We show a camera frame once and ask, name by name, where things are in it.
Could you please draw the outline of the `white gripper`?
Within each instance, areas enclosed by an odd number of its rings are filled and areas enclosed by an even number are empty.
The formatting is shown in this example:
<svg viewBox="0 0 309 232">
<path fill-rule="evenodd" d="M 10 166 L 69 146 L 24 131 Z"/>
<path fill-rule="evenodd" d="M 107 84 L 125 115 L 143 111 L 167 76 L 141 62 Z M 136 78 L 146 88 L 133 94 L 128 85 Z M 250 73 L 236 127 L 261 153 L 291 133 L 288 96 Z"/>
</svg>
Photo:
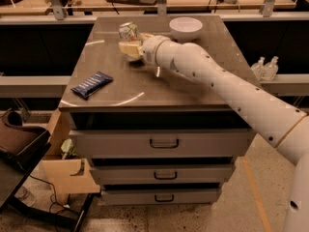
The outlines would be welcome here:
<svg viewBox="0 0 309 232">
<path fill-rule="evenodd" d="M 143 44 L 140 41 L 119 42 L 119 49 L 128 61 L 137 61 L 143 56 L 148 64 L 156 65 L 157 50 L 164 42 L 169 41 L 169 38 L 148 33 L 140 33 L 140 38 L 144 41 Z"/>
</svg>

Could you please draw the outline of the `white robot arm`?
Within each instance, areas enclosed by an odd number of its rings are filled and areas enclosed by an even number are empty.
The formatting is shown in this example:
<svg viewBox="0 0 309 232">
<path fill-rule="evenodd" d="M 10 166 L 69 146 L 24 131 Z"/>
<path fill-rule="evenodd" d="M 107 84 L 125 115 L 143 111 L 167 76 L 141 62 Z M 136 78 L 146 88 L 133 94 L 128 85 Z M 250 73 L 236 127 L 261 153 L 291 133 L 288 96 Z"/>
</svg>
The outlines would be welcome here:
<svg viewBox="0 0 309 232">
<path fill-rule="evenodd" d="M 265 90 L 220 67 L 198 44 L 176 43 L 163 36 L 120 42 L 132 59 L 201 82 L 265 141 L 295 166 L 283 232 L 309 232 L 309 116 Z"/>
</svg>

